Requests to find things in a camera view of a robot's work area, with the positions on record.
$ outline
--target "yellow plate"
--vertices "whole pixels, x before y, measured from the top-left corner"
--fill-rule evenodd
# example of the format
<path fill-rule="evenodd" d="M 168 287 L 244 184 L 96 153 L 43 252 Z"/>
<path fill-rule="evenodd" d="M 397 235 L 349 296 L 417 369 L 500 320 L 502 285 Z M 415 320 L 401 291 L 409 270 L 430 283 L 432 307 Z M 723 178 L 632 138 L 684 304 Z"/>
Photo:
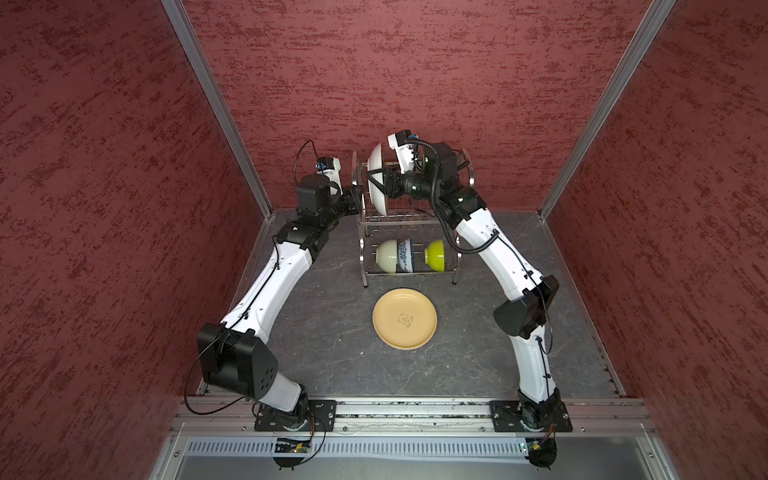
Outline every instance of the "yellow plate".
<path fill-rule="evenodd" d="M 409 288 L 398 288 L 376 302 L 373 328 L 389 346 L 418 349 L 435 334 L 437 312 L 426 296 Z"/>

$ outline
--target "textured red wall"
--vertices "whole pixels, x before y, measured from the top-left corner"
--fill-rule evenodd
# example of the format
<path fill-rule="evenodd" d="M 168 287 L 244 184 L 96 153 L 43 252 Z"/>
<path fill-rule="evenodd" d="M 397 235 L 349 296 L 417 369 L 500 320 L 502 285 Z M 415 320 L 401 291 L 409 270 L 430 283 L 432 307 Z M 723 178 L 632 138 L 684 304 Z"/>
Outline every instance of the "textured red wall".
<path fill-rule="evenodd" d="M 685 478 L 768 472 L 768 4 L 678 0 L 550 217 Z"/>
<path fill-rule="evenodd" d="M 296 204 L 291 170 L 307 138 L 339 155 L 349 178 L 351 150 L 367 158 L 409 128 L 468 148 L 493 207 L 530 209 L 648 3 L 184 2 L 276 206 Z M 307 154 L 300 173 L 313 166 Z"/>
<path fill-rule="evenodd" d="M 0 476 L 143 480 L 260 215 L 160 2 L 0 26 Z"/>

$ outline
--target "lime green bowl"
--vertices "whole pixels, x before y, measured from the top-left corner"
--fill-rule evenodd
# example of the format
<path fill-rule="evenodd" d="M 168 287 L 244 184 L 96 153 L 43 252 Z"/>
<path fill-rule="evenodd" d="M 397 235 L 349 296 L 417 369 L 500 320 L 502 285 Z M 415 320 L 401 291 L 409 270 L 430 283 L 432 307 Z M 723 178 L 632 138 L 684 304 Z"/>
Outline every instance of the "lime green bowl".
<path fill-rule="evenodd" d="M 424 261 L 435 272 L 445 272 L 445 248 L 441 240 L 435 240 L 424 250 Z"/>

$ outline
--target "dish rack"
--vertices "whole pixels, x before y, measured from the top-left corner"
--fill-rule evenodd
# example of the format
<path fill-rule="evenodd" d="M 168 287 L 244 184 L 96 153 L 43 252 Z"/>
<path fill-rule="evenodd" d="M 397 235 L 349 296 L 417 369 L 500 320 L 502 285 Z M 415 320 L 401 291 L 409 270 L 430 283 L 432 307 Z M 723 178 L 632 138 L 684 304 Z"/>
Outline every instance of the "dish rack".
<path fill-rule="evenodd" d="M 475 171 L 469 159 L 467 150 L 462 150 L 464 160 L 468 164 L 466 170 L 468 185 L 475 186 Z M 368 286 L 368 275 L 427 275 L 432 273 L 450 273 L 452 283 L 458 282 L 459 264 L 462 255 L 446 245 L 440 223 L 429 207 L 427 200 L 414 200 L 406 195 L 392 199 L 386 199 L 387 215 L 381 215 L 371 203 L 371 195 L 368 191 L 368 163 L 357 157 L 357 151 L 352 153 L 353 173 L 352 183 L 362 186 L 362 210 L 357 217 L 357 232 L 360 240 L 360 272 L 362 285 Z M 396 161 L 383 162 L 385 167 L 399 168 Z M 453 232 L 456 243 L 459 242 L 458 234 Z M 376 265 L 376 248 L 384 240 L 411 239 L 415 268 L 413 273 L 397 272 L 386 273 Z M 435 272 L 424 260 L 424 250 L 433 240 L 443 240 L 445 248 L 445 271 Z"/>

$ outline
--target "robotic arm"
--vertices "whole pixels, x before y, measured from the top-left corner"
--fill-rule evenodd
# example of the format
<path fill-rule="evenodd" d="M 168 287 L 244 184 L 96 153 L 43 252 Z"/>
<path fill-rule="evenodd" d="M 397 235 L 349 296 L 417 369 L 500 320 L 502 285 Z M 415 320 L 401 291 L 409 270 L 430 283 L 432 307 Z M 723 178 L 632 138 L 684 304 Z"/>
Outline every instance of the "robotic arm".
<path fill-rule="evenodd" d="M 429 199 L 452 248 L 478 253 L 502 285 L 507 301 L 494 311 L 498 326 L 511 338 L 520 371 L 520 416 L 532 432 L 549 429 L 560 394 L 550 375 L 543 347 L 546 309 L 558 290 L 553 276 L 543 277 L 502 233 L 485 202 L 458 179 L 457 155 L 446 144 L 429 144 L 402 131 L 390 135 L 399 171 L 371 170 L 371 184 L 391 198 L 408 194 Z M 423 147 L 420 160 L 418 148 Z M 358 214 L 359 186 L 339 185 L 339 164 L 318 161 L 317 174 L 304 177 L 297 193 L 297 219 L 276 235 L 264 270 L 246 296 L 218 325 L 206 324 L 197 343 L 205 381 L 255 399 L 282 412 L 283 426 L 304 423 L 309 408 L 306 389 L 283 376 L 266 347 L 272 325 L 291 289 L 311 267 L 341 217 Z M 470 249 L 452 239 L 456 230 Z"/>

